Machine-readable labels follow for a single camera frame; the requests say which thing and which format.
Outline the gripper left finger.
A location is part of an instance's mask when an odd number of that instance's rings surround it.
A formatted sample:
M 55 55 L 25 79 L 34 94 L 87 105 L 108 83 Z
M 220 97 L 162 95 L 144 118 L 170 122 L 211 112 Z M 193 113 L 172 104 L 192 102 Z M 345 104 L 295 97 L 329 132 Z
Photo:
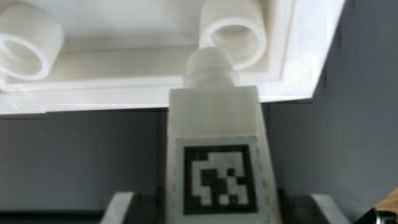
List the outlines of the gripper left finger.
M 99 224 L 162 224 L 162 203 L 156 194 L 117 192 Z

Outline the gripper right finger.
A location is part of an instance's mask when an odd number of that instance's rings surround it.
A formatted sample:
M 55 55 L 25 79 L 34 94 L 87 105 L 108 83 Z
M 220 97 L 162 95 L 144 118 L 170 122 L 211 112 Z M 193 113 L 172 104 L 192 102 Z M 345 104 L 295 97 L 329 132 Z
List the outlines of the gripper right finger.
M 332 197 L 325 194 L 288 194 L 279 190 L 284 224 L 350 224 Z

